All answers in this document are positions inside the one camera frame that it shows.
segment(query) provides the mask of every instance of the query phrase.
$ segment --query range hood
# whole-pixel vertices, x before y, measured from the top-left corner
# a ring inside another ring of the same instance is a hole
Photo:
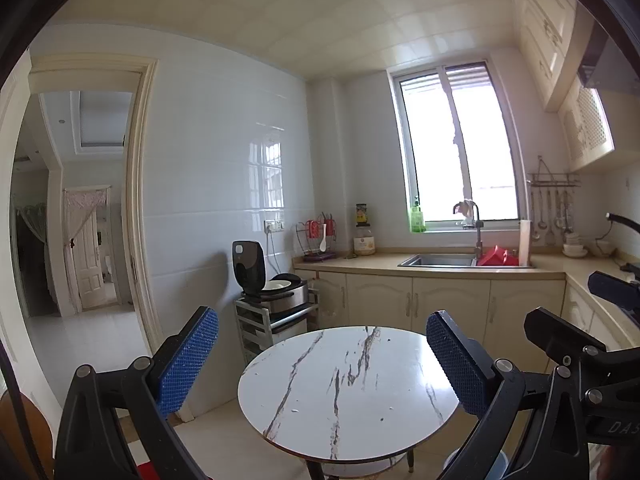
[[[640,77],[598,23],[593,25],[578,77],[585,88],[640,96]]]

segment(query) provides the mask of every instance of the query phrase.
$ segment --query kitchen sink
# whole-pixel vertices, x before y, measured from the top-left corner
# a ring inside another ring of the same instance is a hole
[[[476,257],[473,254],[416,254],[405,260],[398,267],[475,267]],[[518,266],[484,266],[485,269],[525,269],[531,267]]]

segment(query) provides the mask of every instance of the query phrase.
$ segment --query beige countertop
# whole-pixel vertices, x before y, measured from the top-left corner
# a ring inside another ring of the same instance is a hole
[[[589,275],[595,270],[617,278],[630,276],[608,258],[573,259],[562,254],[533,254],[533,269],[483,269],[471,268],[415,268],[398,267],[398,264],[415,253],[378,253],[347,260],[336,258],[326,262],[296,262],[296,269],[353,274],[378,274],[384,276],[411,276],[414,278],[459,278],[464,280],[566,280],[598,314],[620,340],[623,347],[640,346],[640,329],[614,304],[593,296],[587,288]]]

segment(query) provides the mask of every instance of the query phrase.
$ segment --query gooseneck faucet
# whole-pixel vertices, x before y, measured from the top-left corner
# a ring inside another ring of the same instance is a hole
[[[480,219],[480,209],[478,208],[478,204],[473,200],[465,199],[453,206],[453,214],[462,213],[464,216],[468,216],[469,208],[471,208],[471,216],[473,217],[474,223],[469,227],[463,226],[463,229],[475,229],[478,232],[478,236],[476,238],[476,250],[474,251],[474,254],[476,255],[476,260],[479,260],[482,258],[481,229],[484,227],[484,222]]]

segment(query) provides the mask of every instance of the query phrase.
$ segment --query marble tabletop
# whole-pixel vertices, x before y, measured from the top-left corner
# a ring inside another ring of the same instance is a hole
[[[458,405],[425,336],[373,326],[308,332],[266,349],[244,370],[238,400],[267,441],[326,463],[396,456]]]

